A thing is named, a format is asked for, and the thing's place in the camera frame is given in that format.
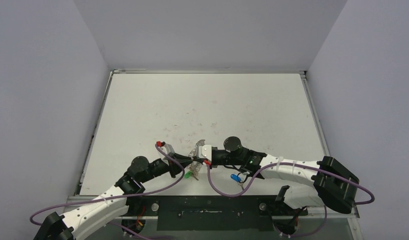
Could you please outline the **metal disc with key rings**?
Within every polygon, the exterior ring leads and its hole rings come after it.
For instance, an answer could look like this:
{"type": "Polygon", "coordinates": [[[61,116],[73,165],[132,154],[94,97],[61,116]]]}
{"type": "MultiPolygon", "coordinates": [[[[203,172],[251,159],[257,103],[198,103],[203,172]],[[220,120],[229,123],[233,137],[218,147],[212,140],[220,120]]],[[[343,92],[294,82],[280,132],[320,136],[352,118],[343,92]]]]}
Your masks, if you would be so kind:
{"type": "Polygon", "coordinates": [[[197,178],[198,173],[202,167],[202,163],[197,161],[198,155],[199,155],[199,147],[203,147],[205,145],[205,139],[199,140],[196,144],[193,150],[189,153],[189,157],[192,160],[192,163],[188,166],[188,170],[190,172],[190,176],[197,178]]]}

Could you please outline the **key with green tag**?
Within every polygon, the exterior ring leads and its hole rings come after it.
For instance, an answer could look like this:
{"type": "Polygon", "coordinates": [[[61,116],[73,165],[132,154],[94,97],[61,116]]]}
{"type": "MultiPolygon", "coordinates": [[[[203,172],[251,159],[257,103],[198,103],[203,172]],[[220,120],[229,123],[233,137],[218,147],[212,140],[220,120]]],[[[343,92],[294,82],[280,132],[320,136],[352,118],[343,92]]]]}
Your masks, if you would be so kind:
{"type": "Polygon", "coordinates": [[[199,179],[197,178],[196,174],[193,171],[188,171],[185,175],[184,175],[185,179],[189,179],[192,178],[196,181],[198,181],[199,179]]]}

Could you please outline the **key with blue tag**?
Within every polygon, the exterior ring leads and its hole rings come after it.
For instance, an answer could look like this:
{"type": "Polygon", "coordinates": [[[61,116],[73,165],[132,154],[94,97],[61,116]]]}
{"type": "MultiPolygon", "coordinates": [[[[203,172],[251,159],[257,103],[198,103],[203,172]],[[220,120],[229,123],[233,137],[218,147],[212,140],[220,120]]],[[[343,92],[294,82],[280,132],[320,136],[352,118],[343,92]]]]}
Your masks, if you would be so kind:
{"type": "Polygon", "coordinates": [[[239,175],[231,174],[230,178],[236,182],[242,191],[244,190],[244,180],[239,175]]]}

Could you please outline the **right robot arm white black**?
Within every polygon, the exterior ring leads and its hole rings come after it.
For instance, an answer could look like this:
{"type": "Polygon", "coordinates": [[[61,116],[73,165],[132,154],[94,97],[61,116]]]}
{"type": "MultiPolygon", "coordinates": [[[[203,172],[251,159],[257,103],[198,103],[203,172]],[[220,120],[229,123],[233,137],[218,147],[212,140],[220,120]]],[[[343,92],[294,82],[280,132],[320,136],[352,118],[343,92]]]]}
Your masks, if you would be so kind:
{"type": "Polygon", "coordinates": [[[224,148],[209,144],[195,148],[193,158],[210,167],[239,166],[241,173],[253,179],[279,179],[292,182],[275,200],[276,210],[283,215],[303,207],[327,208],[350,214],[355,205],[359,178],[331,156],[318,161],[300,161],[272,156],[244,147],[236,136],[228,137],[224,148]]]}

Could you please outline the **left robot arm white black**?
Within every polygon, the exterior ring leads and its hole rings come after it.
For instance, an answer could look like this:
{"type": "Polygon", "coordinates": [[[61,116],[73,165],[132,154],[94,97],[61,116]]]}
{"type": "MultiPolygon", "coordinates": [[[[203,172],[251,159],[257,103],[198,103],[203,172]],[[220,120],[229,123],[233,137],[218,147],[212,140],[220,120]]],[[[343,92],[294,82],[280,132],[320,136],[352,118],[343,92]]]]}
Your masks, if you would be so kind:
{"type": "Polygon", "coordinates": [[[184,173],[192,162],[191,158],[179,154],[153,162],[137,156],[123,176],[95,199],[81,202],[76,209],[63,214],[49,214],[34,239],[84,240],[116,217],[136,215],[142,208],[139,198],[147,194],[143,183],[166,173],[174,178],[184,173]]]}

